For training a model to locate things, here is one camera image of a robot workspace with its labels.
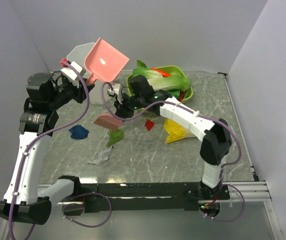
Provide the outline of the pink hand brush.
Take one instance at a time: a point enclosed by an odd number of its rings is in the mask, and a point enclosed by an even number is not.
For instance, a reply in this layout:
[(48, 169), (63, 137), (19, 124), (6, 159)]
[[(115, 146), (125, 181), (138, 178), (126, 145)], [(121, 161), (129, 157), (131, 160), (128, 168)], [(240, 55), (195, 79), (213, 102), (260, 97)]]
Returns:
[(109, 113), (100, 114), (93, 123), (112, 131), (115, 131), (123, 126), (123, 122), (121, 120), (115, 118)]

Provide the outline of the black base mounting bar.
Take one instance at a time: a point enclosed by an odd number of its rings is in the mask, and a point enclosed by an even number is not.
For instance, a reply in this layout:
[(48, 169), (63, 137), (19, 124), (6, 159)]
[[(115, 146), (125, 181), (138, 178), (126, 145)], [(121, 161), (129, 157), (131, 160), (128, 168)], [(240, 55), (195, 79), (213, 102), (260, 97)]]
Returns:
[(85, 204), (85, 213), (101, 211), (172, 210), (198, 211), (199, 204), (213, 200), (230, 199), (226, 186), (210, 190), (200, 182), (155, 182), (155, 183), (82, 183), (81, 193), (100, 195), (67, 196), (66, 204)]

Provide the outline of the grey paper scrap left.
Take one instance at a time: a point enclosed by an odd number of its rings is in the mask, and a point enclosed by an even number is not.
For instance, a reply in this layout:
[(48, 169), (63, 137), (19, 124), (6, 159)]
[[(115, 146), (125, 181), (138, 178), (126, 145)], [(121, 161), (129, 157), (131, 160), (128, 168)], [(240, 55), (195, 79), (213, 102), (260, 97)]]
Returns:
[(88, 160), (86, 163), (91, 165), (101, 166), (102, 164), (104, 164), (106, 161), (109, 160), (113, 150), (114, 146), (111, 145), (106, 150), (101, 151), (96, 158)]

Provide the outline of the green paper scrap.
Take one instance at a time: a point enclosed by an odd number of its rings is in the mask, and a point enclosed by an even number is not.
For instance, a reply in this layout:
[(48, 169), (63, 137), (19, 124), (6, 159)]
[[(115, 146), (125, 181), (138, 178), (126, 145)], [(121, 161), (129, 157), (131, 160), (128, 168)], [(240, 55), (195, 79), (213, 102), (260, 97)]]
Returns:
[(107, 147), (111, 147), (115, 143), (121, 141), (125, 137), (125, 133), (122, 129), (110, 130), (108, 132), (109, 140), (106, 144)]

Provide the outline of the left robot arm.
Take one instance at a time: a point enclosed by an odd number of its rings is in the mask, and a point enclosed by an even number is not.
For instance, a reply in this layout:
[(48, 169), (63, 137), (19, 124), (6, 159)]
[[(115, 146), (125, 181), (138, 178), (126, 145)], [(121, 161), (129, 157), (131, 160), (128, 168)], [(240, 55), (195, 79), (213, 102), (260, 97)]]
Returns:
[(57, 110), (71, 100), (89, 100), (93, 85), (86, 85), (77, 74), (79, 85), (61, 75), (57, 85), (48, 73), (37, 73), (28, 78), (23, 114), (19, 125), (19, 150), (9, 187), (0, 201), (0, 217), (8, 221), (43, 225), (52, 207), (64, 198), (78, 200), (82, 195), (80, 179), (63, 175), (45, 190), (38, 190), (42, 162), (52, 139), (59, 116)]

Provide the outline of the red paper scrap near tray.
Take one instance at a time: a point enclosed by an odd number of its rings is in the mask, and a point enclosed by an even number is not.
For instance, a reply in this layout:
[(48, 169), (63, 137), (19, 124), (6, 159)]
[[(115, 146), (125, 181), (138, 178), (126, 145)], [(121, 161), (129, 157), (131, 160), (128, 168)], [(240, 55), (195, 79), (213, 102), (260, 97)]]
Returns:
[(147, 119), (145, 122), (145, 127), (148, 131), (150, 131), (154, 127), (155, 123), (150, 119)]

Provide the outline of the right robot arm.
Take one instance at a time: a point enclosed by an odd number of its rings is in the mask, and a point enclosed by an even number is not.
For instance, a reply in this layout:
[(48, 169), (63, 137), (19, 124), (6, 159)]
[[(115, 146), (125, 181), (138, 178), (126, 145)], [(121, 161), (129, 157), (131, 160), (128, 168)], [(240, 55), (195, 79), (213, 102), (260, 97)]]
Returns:
[(206, 199), (213, 199), (222, 187), (222, 166), (232, 145), (227, 122), (209, 120), (179, 102), (165, 90), (154, 90), (148, 80), (138, 75), (130, 80), (133, 96), (123, 92), (118, 83), (108, 88), (115, 97), (116, 116), (131, 118), (137, 109), (147, 109), (158, 116), (172, 120), (188, 130), (201, 141), (200, 156), (204, 160), (204, 171), (200, 182), (200, 193)]

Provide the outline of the green plastic tray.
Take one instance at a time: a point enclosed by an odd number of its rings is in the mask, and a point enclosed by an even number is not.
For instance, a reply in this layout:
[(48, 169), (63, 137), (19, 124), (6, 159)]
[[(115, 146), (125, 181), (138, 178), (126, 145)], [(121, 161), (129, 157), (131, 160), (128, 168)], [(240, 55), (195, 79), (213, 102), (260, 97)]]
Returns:
[[(161, 66), (161, 67), (155, 67), (156, 69), (160, 69), (166, 73), (173, 75), (177, 75), (177, 76), (182, 76), (188, 79), (188, 77), (185, 75), (185, 73), (177, 66), (174, 65), (169, 65), (169, 66)], [(170, 93), (173, 97), (175, 97), (177, 100), (179, 100), (180, 98), (180, 92), (179, 90), (174, 90), (174, 91), (166, 91), (168, 93)], [(186, 103), (189, 99), (192, 98), (194, 91), (192, 89), (191, 86), (191, 82), (189, 81), (189, 87), (186, 91), (184, 92), (184, 97), (182, 100), (182, 103)]]

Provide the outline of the green leafy lettuce toy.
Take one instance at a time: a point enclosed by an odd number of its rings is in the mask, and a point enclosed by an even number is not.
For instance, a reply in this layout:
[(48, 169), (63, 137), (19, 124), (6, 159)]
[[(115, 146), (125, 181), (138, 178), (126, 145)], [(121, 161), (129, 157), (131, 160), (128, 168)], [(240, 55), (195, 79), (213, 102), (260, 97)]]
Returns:
[(132, 71), (132, 76), (144, 76), (147, 80), (163, 77), (159, 72), (148, 68), (141, 60), (136, 61), (136, 68)]

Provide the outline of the translucent white plastic bin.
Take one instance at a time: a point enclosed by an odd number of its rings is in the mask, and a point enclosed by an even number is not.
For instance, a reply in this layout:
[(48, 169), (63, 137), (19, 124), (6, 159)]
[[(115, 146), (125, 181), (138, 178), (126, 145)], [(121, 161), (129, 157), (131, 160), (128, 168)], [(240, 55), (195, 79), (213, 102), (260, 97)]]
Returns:
[[(95, 45), (94, 42), (86, 43), (77, 45), (66, 57), (67, 60), (70, 62), (85, 62), (85, 58), (90, 52), (90, 50)], [(85, 78), (85, 82), (87, 83), (87, 79), (89, 77), (90, 73), (86, 70), (86, 73), (84, 74), (83, 78)], [(90, 103), (93, 105), (101, 105), (103, 103), (102, 101), (102, 94), (101, 94), (101, 88), (103, 87), (103, 83), (100, 80), (97, 80), (94, 84), (95, 87), (92, 89), (92, 92), (90, 94)]]

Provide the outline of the red chili pepper toy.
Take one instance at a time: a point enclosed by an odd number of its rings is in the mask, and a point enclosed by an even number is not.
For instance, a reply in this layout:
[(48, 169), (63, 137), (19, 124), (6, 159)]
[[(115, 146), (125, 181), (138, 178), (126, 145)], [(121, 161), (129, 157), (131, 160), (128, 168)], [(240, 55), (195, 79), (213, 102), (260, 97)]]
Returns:
[(180, 95), (179, 95), (179, 99), (178, 99), (180, 102), (183, 101), (184, 95), (185, 95), (185, 92), (184, 92), (184, 91), (181, 91), (181, 92), (180, 92)]

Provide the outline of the dark blue paper scrap left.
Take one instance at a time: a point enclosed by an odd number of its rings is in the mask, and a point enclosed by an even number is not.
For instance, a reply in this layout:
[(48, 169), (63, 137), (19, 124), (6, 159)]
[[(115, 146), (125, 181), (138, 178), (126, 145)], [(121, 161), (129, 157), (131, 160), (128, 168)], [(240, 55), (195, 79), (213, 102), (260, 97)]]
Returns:
[(82, 125), (75, 125), (68, 130), (70, 137), (74, 140), (83, 140), (88, 137), (89, 131)]

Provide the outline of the orange carrot toy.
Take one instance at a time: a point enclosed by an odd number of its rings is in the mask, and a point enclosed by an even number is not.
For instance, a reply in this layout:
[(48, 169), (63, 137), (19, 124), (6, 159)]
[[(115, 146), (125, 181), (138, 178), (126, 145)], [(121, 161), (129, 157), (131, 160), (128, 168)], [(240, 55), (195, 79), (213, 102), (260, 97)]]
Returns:
[(158, 68), (151, 68), (151, 70), (156, 71), (158, 73), (160, 73), (163, 77), (167, 78), (167, 77), (171, 77), (172, 75), (170, 73), (167, 73), (165, 71), (162, 71)]

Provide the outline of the yellow napa cabbage toy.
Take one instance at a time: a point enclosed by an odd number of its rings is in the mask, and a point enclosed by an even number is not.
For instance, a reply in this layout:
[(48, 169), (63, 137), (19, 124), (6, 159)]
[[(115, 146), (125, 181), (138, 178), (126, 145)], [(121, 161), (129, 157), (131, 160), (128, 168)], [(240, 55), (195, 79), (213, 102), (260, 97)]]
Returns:
[(171, 119), (168, 119), (168, 118), (165, 120), (163, 128), (168, 134), (166, 141), (165, 141), (167, 144), (180, 141), (186, 138), (196, 137), (189, 130), (187, 130), (186, 128), (179, 125), (177, 122)]

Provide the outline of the pink dustpan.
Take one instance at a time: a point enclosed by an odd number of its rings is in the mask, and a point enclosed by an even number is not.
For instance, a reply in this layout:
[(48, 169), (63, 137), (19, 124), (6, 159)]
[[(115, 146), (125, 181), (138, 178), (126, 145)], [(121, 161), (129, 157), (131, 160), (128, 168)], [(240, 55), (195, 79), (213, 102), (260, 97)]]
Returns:
[(87, 84), (112, 82), (130, 59), (108, 42), (99, 38), (84, 60), (84, 67), (89, 72)]

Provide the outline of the large green cabbage toy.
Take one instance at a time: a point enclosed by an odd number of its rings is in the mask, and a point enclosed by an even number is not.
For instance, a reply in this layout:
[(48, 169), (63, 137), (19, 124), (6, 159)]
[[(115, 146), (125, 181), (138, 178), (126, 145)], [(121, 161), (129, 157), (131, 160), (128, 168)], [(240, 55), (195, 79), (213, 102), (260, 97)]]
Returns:
[(190, 82), (186, 77), (172, 75), (169, 77), (156, 77), (147, 80), (155, 91), (186, 91)]

